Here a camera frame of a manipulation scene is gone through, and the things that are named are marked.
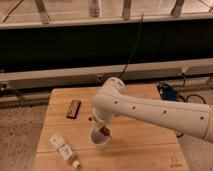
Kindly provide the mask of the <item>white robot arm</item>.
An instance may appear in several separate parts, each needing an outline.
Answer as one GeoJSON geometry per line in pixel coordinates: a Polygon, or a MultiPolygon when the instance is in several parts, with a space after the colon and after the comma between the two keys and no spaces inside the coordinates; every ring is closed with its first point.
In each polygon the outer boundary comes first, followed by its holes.
{"type": "Polygon", "coordinates": [[[124,95],[125,85],[111,77],[93,97],[93,123],[100,130],[114,114],[142,120],[213,143],[213,106],[124,95]]]}

